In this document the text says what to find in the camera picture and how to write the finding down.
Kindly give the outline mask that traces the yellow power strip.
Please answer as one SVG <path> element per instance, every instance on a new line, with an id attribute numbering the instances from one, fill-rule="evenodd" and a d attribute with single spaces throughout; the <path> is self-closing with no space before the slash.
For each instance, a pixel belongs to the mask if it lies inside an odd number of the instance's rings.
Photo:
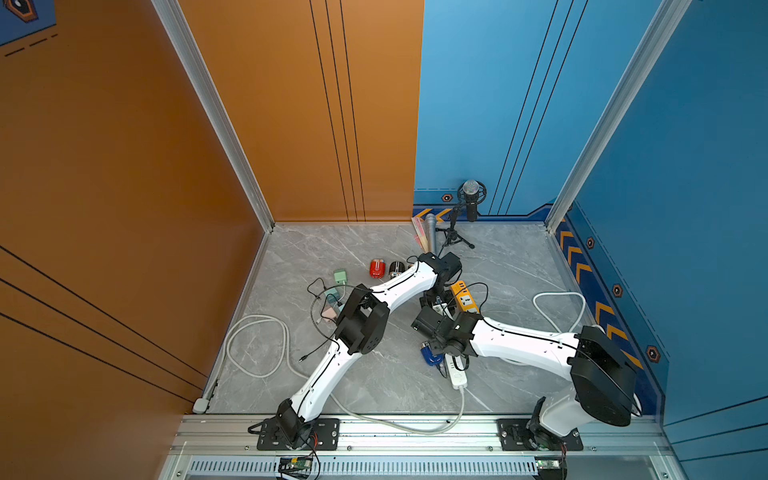
<path id="1" fill-rule="evenodd" d="M 464 281 L 457 281 L 451 287 L 456 307 L 462 312 L 479 313 L 479 307 Z"/>

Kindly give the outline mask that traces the teal USB charger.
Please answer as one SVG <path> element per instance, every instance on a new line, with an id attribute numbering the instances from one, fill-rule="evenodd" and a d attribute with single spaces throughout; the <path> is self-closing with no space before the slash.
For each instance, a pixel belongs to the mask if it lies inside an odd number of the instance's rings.
<path id="1" fill-rule="evenodd" d="M 340 301 L 341 296 L 336 288 L 328 288 L 324 294 L 329 304 L 335 304 Z"/>

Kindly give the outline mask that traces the white power strip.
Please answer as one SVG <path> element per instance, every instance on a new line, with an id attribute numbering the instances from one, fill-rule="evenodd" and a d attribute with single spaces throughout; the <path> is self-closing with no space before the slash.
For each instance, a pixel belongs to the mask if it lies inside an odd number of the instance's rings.
<path id="1" fill-rule="evenodd" d="M 461 356 L 461 351 L 455 346 L 449 346 L 449 341 L 453 338 L 452 331 L 456 327 L 456 322 L 448 306 L 435 306 L 432 309 L 441 315 L 441 321 L 439 322 L 437 332 L 429 341 L 429 345 L 434 353 L 444 355 L 442 369 L 450 380 L 452 387 L 456 390 L 464 389 L 468 384 L 465 372 L 467 366 Z"/>

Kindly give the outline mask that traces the green USB charger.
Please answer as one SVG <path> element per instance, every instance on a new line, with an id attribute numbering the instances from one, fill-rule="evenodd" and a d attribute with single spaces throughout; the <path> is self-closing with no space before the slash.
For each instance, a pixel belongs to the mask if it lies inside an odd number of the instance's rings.
<path id="1" fill-rule="evenodd" d="M 348 283 L 347 273 L 344 269 L 339 269 L 334 272 L 334 280 L 338 285 L 346 285 Z"/>

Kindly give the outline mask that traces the black electric shaver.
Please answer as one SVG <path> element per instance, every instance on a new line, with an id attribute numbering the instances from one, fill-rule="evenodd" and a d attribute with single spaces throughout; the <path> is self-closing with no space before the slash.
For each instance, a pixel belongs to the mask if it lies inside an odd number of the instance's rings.
<path id="1" fill-rule="evenodd" d="M 402 275 L 407 270 L 407 265 L 402 261 L 393 261 L 389 265 L 388 273 L 391 278 Z"/>

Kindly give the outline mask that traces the pink USB charger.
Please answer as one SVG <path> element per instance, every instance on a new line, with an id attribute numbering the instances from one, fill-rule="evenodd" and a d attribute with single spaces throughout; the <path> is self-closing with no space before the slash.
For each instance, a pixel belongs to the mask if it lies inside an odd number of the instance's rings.
<path id="1" fill-rule="evenodd" d="M 321 313 L 321 318 L 328 322 L 334 322 L 337 316 L 338 313 L 333 307 L 328 307 Z"/>

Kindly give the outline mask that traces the red electric shaver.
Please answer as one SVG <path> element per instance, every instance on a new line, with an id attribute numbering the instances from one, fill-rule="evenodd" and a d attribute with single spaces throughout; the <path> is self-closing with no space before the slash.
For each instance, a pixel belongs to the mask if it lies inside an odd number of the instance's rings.
<path id="1" fill-rule="evenodd" d="M 369 265 L 369 275 L 374 279 L 381 279 L 387 273 L 387 262 L 383 259 L 373 259 Z"/>

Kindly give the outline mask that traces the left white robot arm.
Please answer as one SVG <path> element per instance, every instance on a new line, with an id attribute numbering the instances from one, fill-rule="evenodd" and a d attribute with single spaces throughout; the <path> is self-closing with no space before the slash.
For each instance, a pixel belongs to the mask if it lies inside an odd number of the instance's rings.
<path id="1" fill-rule="evenodd" d="M 441 293 L 461 268 L 453 253 L 442 258 L 424 253 L 399 276 L 372 288 L 360 284 L 352 289 L 335 320 L 328 351 L 302 387 L 278 406 L 278 431 L 290 446 L 303 447 L 310 439 L 312 422 L 353 363 L 378 346 L 390 314 L 426 292 Z"/>

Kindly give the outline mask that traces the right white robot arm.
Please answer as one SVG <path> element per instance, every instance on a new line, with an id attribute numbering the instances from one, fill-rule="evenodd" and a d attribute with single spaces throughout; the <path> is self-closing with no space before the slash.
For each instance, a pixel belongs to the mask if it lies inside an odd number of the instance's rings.
<path id="1" fill-rule="evenodd" d="M 543 332 L 472 312 L 452 319 L 424 307 L 411 327 L 437 354 L 509 360 L 569 382 L 560 393 L 540 398 L 525 425 L 501 425 L 502 437 L 515 449 L 576 450 L 579 427 L 592 421 L 627 427 L 633 416 L 642 414 L 635 397 L 636 367 L 596 325 L 578 333 Z"/>

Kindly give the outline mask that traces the blue electric shaver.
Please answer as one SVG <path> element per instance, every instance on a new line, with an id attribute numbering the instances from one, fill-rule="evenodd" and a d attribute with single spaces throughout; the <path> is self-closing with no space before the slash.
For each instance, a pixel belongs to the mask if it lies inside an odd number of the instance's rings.
<path id="1" fill-rule="evenodd" d="M 444 361 L 444 355 L 434 353 L 428 343 L 423 343 L 421 345 L 420 352 L 429 366 L 437 367 Z"/>

